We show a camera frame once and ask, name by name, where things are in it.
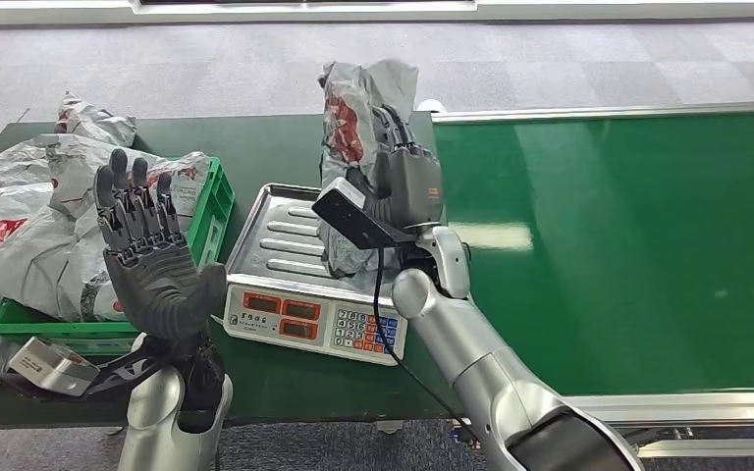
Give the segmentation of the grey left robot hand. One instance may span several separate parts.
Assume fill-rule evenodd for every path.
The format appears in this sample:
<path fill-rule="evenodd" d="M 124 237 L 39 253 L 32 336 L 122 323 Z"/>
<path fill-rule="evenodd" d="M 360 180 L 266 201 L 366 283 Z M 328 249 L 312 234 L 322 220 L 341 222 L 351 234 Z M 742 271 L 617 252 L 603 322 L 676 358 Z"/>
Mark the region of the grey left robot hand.
<path fill-rule="evenodd" d="M 147 173 L 147 161 L 130 162 L 121 148 L 95 173 L 106 269 L 125 316 L 140 332 L 172 342 L 194 339 L 225 306 L 226 268 L 196 265 L 180 228 L 171 175 L 148 186 Z"/>

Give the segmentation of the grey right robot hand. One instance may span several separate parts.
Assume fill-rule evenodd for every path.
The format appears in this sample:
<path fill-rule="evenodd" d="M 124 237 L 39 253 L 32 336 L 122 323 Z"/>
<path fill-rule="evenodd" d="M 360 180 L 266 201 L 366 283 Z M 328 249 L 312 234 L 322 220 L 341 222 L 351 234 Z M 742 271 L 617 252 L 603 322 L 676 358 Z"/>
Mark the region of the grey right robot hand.
<path fill-rule="evenodd" d="M 365 213 L 404 231 L 440 224 L 439 160 L 418 144 L 408 122 L 391 106 L 374 107 L 372 118 L 377 153 L 371 171 L 366 175 L 352 167 L 346 172 L 346 180 L 365 196 Z"/>

